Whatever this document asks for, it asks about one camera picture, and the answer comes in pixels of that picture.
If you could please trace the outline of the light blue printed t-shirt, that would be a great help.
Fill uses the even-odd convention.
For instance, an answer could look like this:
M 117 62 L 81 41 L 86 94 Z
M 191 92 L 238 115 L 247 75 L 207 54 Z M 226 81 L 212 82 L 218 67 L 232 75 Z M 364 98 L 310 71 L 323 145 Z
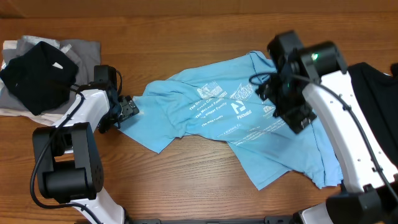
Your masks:
M 184 136 L 224 141 L 257 189 L 293 170 L 318 188 L 340 184 L 343 174 L 321 122 L 295 134 L 274 117 L 274 104 L 256 95 L 250 77 L 264 80 L 274 70 L 262 52 L 252 51 L 154 81 L 134 97 L 139 112 L 121 131 L 154 152 Z

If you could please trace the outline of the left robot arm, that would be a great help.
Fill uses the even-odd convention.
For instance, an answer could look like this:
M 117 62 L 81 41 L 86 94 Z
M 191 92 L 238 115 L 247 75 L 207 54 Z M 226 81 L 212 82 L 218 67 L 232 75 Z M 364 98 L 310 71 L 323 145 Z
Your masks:
M 78 85 L 76 100 L 53 125 L 32 135 L 35 166 L 30 196 L 44 209 L 74 208 L 90 223 L 132 223 L 104 187 L 104 170 L 94 132 L 120 128 L 139 113 L 121 93 L 121 73 L 109 65 L 94 67 L 94 80 Z

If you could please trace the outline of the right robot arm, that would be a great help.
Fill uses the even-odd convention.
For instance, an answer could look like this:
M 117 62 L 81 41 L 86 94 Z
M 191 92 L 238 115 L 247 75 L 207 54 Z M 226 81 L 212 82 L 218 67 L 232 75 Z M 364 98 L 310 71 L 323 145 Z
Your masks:
M 330 41 L 305 47 L 296 32 L 276 35 L 267 51 L 275 72 L 259 85 L 274 116 L 299 133 L 320 119 L 343 173 L 343 193 L 266 223 L 396 223 L 397 167 L 377 142 L 357 102 L 348 66 Z

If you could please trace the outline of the folded grey shirt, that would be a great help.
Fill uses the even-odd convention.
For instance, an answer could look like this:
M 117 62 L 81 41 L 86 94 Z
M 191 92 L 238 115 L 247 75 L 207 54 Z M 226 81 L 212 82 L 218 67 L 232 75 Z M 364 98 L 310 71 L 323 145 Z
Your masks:
M 75 84 L 86 85 L 94 80 L 94 66 L 101 64 L 100 42 L 79 39 L 53 40 L 25 35 L 19 40 L 6 40 L 3 42 L 2 56 L 4 62 L 7 65 L 11 59 L 25 54 L 40 41 L 58 48 L 78 66 Z M 45 111 L 45 113 L 65 113 L 75 101 L 74 92 L 70 93 L 68 102 L 54 110 Z M 1 108 L 28 111 L 15 96 L 10 94 L 6 87 L 1 88 Z

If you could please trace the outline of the folded white shirt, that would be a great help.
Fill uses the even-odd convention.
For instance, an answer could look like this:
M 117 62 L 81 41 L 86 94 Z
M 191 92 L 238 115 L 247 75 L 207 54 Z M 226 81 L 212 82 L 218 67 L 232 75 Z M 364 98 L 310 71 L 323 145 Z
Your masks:
M 5 40 L 3 42 L 4 50 L 14 50 L 17 48 L 16 40 Z M 62 117 L 62 114 L 48 114 L 45 113 L 43 115 L 34 116 L 31 112 L 28 111 L 18 111 L 12 109 L 1 108 L 1 116 L 25 116 L 36 123 L 40 123 L 46 126 L 52 125 L 54 122 L 59 120 Z

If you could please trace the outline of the black t-shirt under blue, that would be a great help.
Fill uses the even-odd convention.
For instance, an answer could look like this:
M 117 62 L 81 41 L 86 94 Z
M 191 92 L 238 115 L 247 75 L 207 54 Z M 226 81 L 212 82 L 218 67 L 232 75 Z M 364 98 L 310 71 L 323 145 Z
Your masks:
M 364 62 L 348 71 L 366 121 L 381 149 L 397 165 L 397 79 Z

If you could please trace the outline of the folded black shirt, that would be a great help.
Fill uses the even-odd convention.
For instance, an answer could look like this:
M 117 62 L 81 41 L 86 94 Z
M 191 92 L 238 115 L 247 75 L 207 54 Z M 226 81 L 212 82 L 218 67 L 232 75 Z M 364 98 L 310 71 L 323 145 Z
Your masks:
M 58 108 L 70 99 L 78 66 L 54 46 L 39 42 L 9 61 L 1 80 L 33 115 Z

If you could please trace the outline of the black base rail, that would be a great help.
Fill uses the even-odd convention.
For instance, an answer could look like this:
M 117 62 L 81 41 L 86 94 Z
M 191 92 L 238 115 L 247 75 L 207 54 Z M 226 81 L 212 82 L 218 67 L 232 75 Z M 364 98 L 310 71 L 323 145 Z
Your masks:
M 124 224 L 296 224 L 292 216 L 271 216 L 265 218 L 249 219 L 224 219 L 224 220 L 160 220 L 160 219 L 140 219 L 133 220 L 129 216 Z

